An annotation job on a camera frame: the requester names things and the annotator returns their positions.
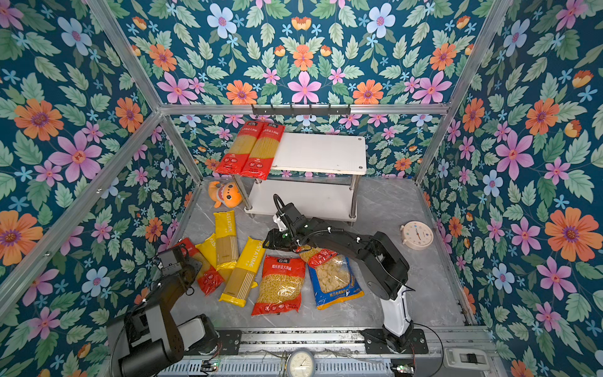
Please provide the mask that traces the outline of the red spaghetti bag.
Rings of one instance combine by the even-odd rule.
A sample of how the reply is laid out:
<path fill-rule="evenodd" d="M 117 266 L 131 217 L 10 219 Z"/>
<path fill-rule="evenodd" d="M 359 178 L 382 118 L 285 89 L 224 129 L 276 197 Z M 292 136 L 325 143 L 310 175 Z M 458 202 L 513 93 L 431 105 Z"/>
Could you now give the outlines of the red spaghetti bag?
<path fill-rule="evenodd" d="M 267 123 L 260 133 L 240 175 L 246 178 L 266 180 L 273 166 L 273 160 L 285 133 L 285 126 Z"/>
<path fill-rule="evenodd" d="M 211 295 L 225 282 L 225 278 L 217 269 L 213 268 L 210 263 L 207 262 L 196 249 L 196 245 L 194 245 L 189 238 L 181 240 L 177 243 L 177 245 L 179 244 L 186 247 L 188 250 L 188 257 L 191 257 L 201 265 L 196 276 L 196 281 L 204 295 Z"/>
<path fill-rule="evenodd" d="M 240 174 L 265 125 L 266 122 L 246 122 L 234 139 L 229 151 L 222 157 L 216 172 L 226 175 Z"/>

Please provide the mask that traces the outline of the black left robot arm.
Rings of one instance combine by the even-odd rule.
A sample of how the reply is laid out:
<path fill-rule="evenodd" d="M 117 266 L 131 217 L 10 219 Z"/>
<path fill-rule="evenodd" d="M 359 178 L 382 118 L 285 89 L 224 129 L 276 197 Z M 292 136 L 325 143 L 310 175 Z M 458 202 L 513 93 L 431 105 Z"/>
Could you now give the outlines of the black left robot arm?
<path fill-rule="evenodd" d="M 180 243 L 159 253 L 160 279 L 143 300 L 107 324 L 110 376 L 154 376 L 177 364 L 185 352 L 218 350 L 219 335 L 200 314 L 177 324 L 171 310 L 193 287 L 201 263 Z"/>

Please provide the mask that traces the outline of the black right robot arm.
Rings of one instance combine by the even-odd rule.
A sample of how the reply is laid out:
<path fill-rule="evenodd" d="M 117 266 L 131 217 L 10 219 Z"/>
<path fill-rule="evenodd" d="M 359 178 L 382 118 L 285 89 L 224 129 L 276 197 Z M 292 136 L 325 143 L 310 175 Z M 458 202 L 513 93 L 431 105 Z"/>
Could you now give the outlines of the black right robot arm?
<path fill-rule="evenodd" d="M 332 251 L 352 259 L 368 288 L 380 298 L 383 309 L 383 342 L 394 353 L 410 343 L 414 323 L 408 310 L 407 286 L 410 265 L 384 232 L 357 234 L 337 228 L 321 218 L 306 218 L 294 204 L 274 195 L 278 225 L 270 230 L 263 246 L 270 250 L 301 254 L 312 249 Z"/>

